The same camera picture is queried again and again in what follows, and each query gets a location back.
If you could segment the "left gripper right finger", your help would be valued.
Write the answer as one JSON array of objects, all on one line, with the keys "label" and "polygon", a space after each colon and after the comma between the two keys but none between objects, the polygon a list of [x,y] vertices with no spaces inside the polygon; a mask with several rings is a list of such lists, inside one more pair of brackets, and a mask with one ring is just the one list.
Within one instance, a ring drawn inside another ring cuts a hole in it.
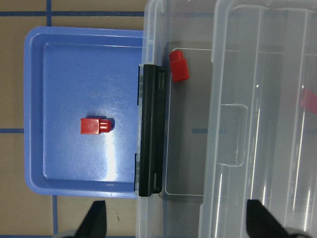
[{"label": "left gripper right finger", "polygon": [[246,231],[250,238],[289,238],[285,228],[259,200],[248,199]]}]

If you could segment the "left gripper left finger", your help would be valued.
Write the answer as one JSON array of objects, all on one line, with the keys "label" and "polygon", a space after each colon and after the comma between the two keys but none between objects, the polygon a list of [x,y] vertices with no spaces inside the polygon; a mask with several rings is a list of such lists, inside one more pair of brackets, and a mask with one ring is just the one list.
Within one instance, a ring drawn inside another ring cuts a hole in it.
[{"label": "left gripper left finger", "polygon": [[94,201],[74,237],[105,238],[106,233],[106,202],[104,200]]}]

